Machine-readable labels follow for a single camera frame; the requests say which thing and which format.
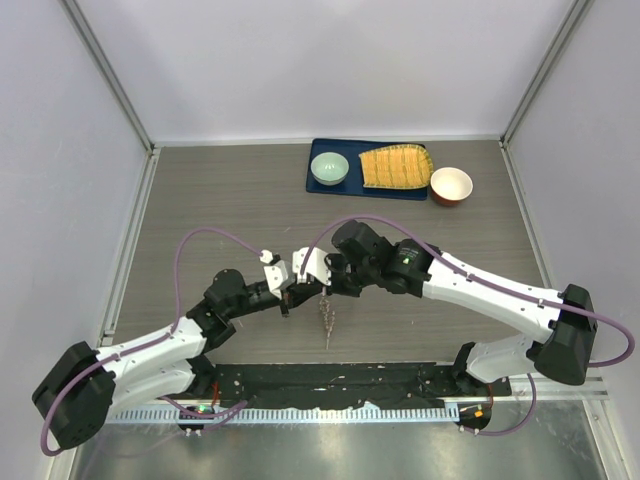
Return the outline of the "metal disc with keyrings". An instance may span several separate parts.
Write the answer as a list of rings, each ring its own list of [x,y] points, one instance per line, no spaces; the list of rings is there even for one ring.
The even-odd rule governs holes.
[[[331,341],[331,335],[333,333],[334,325],[335,325],[335,311],[332,309],[328,290],[326,287],[322,289],[320,301],[319,301],[319,311],[322,318],[323,328],[325,332],[325,349],[328,350]]]

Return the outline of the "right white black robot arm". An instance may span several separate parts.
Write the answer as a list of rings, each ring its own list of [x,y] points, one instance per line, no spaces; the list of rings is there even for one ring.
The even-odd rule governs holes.
[[[364,222],[350,220],[331,238],[332,285],[357,296],[376,285],[393,294],[439,300],[498,320],[518,335],[469,342],[454,361],[451,380],[465,395],[502,377],[539,373],[555,382],[584,383],[598,325],[589,292],[537,288],[465,264],[433,245],[395,244]]]

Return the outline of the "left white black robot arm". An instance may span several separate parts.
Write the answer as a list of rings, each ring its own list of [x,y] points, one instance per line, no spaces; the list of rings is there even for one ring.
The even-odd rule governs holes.
[[[205,397],[213,375],[197,362],[234,334],[233,319],[295,308],[333,285],[325,267],[293,271],[278,262],[266,266],[264,280],[252,284],[239,271],[225,269],[195,307],[166,327],[108,347],[73,344],[32,395],[44,420],[42,452],[53,457],[75,448],[108,418],[150,400],[184,392],[193,399]]]

